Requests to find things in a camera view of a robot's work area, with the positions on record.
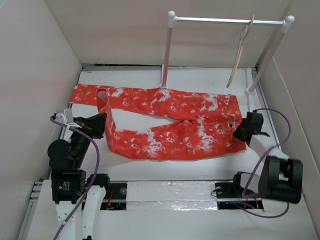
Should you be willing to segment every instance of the white panel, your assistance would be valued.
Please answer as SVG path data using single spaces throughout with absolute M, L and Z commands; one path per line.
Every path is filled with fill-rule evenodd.
M 265 200 L 265 211 L 280 214 L 286 203 Z M 58 229 L 51 181 L 44 181 L 27 240 L 52 239 Z M 94 240 L 317 240 L 306 203 L 290 205 L 275 219 L 255 217 L 242 210 L 100 211 Z
M 289 0 L 46 0 L 82 63 L 161 65 L 168 11 L 180 17 L 279 20 Z M 172 66 L 232 67 L 241 25 L 177 23 Z M 254 67 L 273 27 L 254 26 L 240 67 Z
M 211 194 L 214 181 L 129 181 L 127 210 L 217 210 L 217 199 Z
M 262 80 L 268 104 L 284 111 L 292 123 L 292 137 L 283 147 L 304 164 L 303 190 L 312 219 L 320 234 L 320 2 L 296 0 L 290 14 L 296 21 L 282 40 Z M 277 119 L 277 132 L 284 137 L 285 123 Z
M 81 66 L 43 0 L 4 1 L 0 23 L 0 239 L 14 240 Z
M 244 90 L 246 89 L 247 70 L 239 69 L 231 86 L 226 88 L 230 73 L 230 68 L 173 68 L 169 70 L 167 84 L 170 88 L 181 91 L 236 95 L 242 116 L 246 116 L 248 102 Z M 136 88 L 157 88 L 160 80 L 160 70 L 91 71 L 82 72 L 79 78 L 82 84 Z M 258 97 L 255 96 L 254 100 L 256 101 L 255 107 L 259 108 L 261 105 Z M 86 118 L 97 114 L 98 109 L 96 106 L 73 104 L 72 112 L 75 117 Z M 120 128 L 129 130 L 169 123 L 168 119 L 161 117 L 116 109 L 112 111 L 112 116 Z M 267 121 L 268 117 L 265 119 L 263 130 L 272 134 L 270 122 Z M 258 155 L 248 148 L 244 152 L 196 161 L 131 160 L 110 152 L 106 139 L 103 138 L 96 142 L 100 148 L 101 159 L 98 172 L 108 173 L 113 181 L 232 179 L 237 171 L 251 172 L 259 159 Z M 96 157 L 95 148 L 91 144 L 81 166 L 87 171 L 87 174 L 93 172 Z
M 297 115 L 295 106 L 290 97 L 290 93 L 277 68 L 274 59 L 270 62 L 261 80 L 263 92 L 267 104 L 272 109 L 277 109 L 284 113 L 292 126 L 291 138 L 282 146 L 282 150 L 293 159 L 299 159 L 303 163 L 303 192 L 306 203 L 310 209 L 310 214 L 317 232 L 320 231 L 320 173 L 313 153 L 311 152 L 309 141 Z M 287 136 L 288 126 L 283 118 L 276 113 L 271 113 L 274 126 L 280 141 Z

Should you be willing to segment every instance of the robotic arm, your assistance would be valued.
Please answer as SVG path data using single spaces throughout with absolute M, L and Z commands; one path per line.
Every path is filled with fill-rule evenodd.
M 278 147 L 264 154 L 274 146 L 270 136 L 262 132 L 264 118 L 256 111 L 248 112 L 246 118 L 233 133 L 233 136 L 263 157 L 264 165 L 258 181 L 260 198 L 299 203 L 302 193 L 303 164 L 300 160 L 291 159 Z
M 73 118 L 70 108 L 59 110 L 51 117 L 52 122 L 62 127 L 72 126 L 77 129 L 69 141 L 58 139 L 51 143 L 47 150 L 49 166 L 52 168 L 52 199 L 60 224 L 54 239 L 93 239 L 96 216 L 100 212 L 104 197 L 110 191 L 111 183 L 107 174 L 92 174 L 86 181 L 86 172 L 80 167 L 92 139 L 103 137 L 106 118 L 106 113 L 89 118 Z M 86 186 L 85 181 L 90 183 L 93 178 L 91 188 Z M 84 197 L 87 204 L 81 214 L 80 201 Z

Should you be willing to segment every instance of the garment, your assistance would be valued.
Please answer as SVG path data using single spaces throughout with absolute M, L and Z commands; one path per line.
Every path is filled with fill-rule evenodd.
M 97 105 L 99 113 L 107 113 L 108 147 L 130 159 L 196 160 L 246 149 L 245 143 L 232 136 L 242 120 L 234 95 L 78 83 L 70 102 Z M 177 122 L 139 131 L 118 130 L 112 108 Z

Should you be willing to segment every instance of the cable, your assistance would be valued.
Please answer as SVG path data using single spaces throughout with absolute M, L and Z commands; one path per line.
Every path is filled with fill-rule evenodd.
M 217 190 L 215 189 L 215 190 L 213 190 L 213 191 L 211 192 L 211 196 L 212 196 L 212 197 L 215 197 L 215 198 L 217 197 L 217 196 L 215 196 L 215 195 L 213 194 L 213 193 L 216 192 L 216 191 L 217 191 Z
M 114 192 L 115 192 L 115 190 L 114 190 L 114 189 L 112 189 L 111 194 L 110 194 L 110 197 L 108 198 L 108 203 L 106 204 L 106 205 L 107 205 L 107 207 L 110 207 L 110 206 L 111 206 L 110 201 L 111 201 L 111 199 L 112 199 L 112 196 L 114 195 Z
M 252 171 L 252 173 L 251 173 L 251 175 L 250 175 L 250 177 L 249 177 L 249 179 L 248 179 L 247 183 L 245 184 L 245 187 L 244 187 L 244 189 L 243 189 L 243 191 L 242 191 L 242 197 L 245 198 L 245 199 L 248 199 L 248 198 L 258 198 L 258 197 L 259 197 L 258 194 L 246 195 L 247 190 L 248 190 L 248 186 L 250 185 L 252 179 L 254 178 L 255 173 L 256 173 L 259 165 L 260 165 L 261 162 L 266 158 L 266 156 L 268 155 L 268 153 L 270 153 L 273 149 L 279 147 L 280 145 L 285 144 L 285 143 L 289 140 L 289 138 L 290 138 L 290 136 L 291 136 L 291 124 L 290 124 L 290 122 L 289 122 L 289 119 L 288 119 L 282 112 L 280 112 L 280 111 L 278 111 L 278 110 L 275 110 L 275 109 L 271 109 L 271 108 L 259 108 L 259 109 L 254 110 L 254 112 L 260 111 L 260 110 L 267 110 L 267 111 L 272 111 L 272 112 L 276 112 L 276 113 L 280 114 L 280 115 L 286 120 L 286 122 L 287 122 L 287 124 L 288 124 L 288 135 L 286 136 L 286 138 L 285 138 L 282 142 L 280 142 L 280 143 L 278 143 L 278 144 L 270 147 L 270 148 L 269 148 L 267 151 L 265 151 L 265 153 L 260 157 L 260 159 L 259 159 L 258 162 L 256 163 L 256 165 L 255 165 L 255 167 L 254 167 L 254 169 L 253 169 L 253 171 Z
M 259 204 L 257 199 L 255 199 L 255 204 L 256 204 L 256 208 L 259 209 Z
M 283 215 L 285 215 L 288 211 L 289 211 L 289 206 L 290 204 L 287 202 L 286 203 L 286 209 L 284 210 L 283 213 L 280 213 L 279 215 L 275 215 L 275 216 L 263 216 L 263 215 L 259 215 L 259 214 L 256 214 L 256 213 L 253 213 L 253 212 L 250 212 L 248 211 L 247 209 L 241 207 L 239 204 L 242 204 L 244 206 L 247 206 L 251 209 L 255 209 L 253 206 L 251 206 L 250 204 L 247 204 L 247 203 L 244 203 L 244 202 L 237 202 L 237 201 L 228 201 L 228 202 L 225 202 L 226 204 L 234 204 L 235 206 L 237 206 L 239 209 L 245 211 L 246 213 L 248 214 L 251 214 L 253 216 L 256 216 L 256 217 L 259 217 L 259 218 L 264 218 L 264 219 L 276 219 L 276 218 L 280 218 L 282 217 Z
M 50 121 L 53 122 L 54 124 L 57 124 L 63 128 L 66 128 L 67 125 L 66 124 L 63 124 L 61 122 L 58 122 L 56 120 L 54 120 L 53 117 L 50 117 Z M 91 178 L 91 181 L 89 182 L 86 190 L 84 191 L 81 199 L 79 200 L 79 202 L 75 205 L 75 207 L 73 208 L 73 210 L 69 213 L 69 215 L 66 217 L 66 219 L 64 220 L 64 224 L 61 224 L 61 226 L 59 227 L 58 231 L 56 232 L 53 240 L 57 240 L 58 239 L 58 236 L 59 234 L 61 233 L 62 229 L 65 227 L 66 223 L 70 220 L 70 218 L 72 217 L 72 215 L 77 211 L 77 209 L 80 207 L 80 205 L 82 204 L 82 202 L 85 200 L 90 188 L 92 187 L 94 181 L 95 181 L 95 178 L 96 178 L 96 175 L 97 175 L 97 172 L 98 172 L 98 168 L 99 168 L 99 163 L 100 163 L 100 152 L 99 152 L 99 148 L 98 148 L 98 145 L 96 144 L 96 142 L 87 134 L 83 133 L 82 131 L 80 131 L 79 129 L 71 126 L 69 128 L 72 132 L 76 132 L 82 136 L 84 136 L 86 139 L 88 139 L 93 145 L 94 145 L 94 148 L 95 148 L 95 151 L 96 151 L 96 165 L 95 165 L 95 168 L 94 168 L 94 172 L 93 172 L 93 176 Z

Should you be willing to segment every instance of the metal frame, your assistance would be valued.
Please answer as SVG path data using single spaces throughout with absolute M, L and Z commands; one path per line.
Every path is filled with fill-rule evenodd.
M 181 17 L 176 16 L 174 11 L 168 12 L 168 26 L 166 31 L 166 42 L 165 42 L 165 54 L 164 54 L 164 64 L 162 70 L 162 83 L 160 85 L 161 88 L 167 87 L 167 77 L 168 77 L 168 67 L 169 67 L 169 58 L 170 58 L 170 46 L 171 46 L 171 38 L 172 38 L 172 30 L 174 27 L 174 23 L 182 22 L 182 23 L 213 23 L 213 24 L 238 24 L 238 25 L 249 25 L 251 20 L 246 19 L 224 19 L 224 18 L 203 18 L 203 17 Z M 275 51 L 277 50 L 282 38 L 289 30 L 291 24 L 295 21 L 294 16 L 287 16 L 283 21 L 269 21 L 269 20 L 254 20 L 253 25 L 257 26 L 270 26 L 270 27 L 281 27 L 279 29 L 277 37 L 274 39 L 273 44 L 269 49 L 269 54 L 266 57 L 266 60 L 261 65 L 257 76 L 255 77 L 254 82 L 250 87 L 245 90 L 245 94 L 254 95 L 255 88 L 266 70 L 270 60 L 272 59 Z
M 36 207 L 37 207 L 37 202 L 40 196 L 40 192 L 41 192 L 41 188 L 42 188 L 42 181 L 36 181 L 33 184 L 33 188 L 31 191 L 31 195 L 30 195 L 30 199 L 29 199 L 29 203 L 28 203 L 28 207 L 26 209 L 25 215 L 24 215 L 24 219 L 23 219 L 23 223 L 20 229 L 20 233 L 18 236 L 17 240 L 25 240 L 27 239 L 28 233 L 29 233 L 29 229 L 30 229 L 30 225 L 32 222 L 32 219 L 34 217 L 35 211 L 36 211 Z

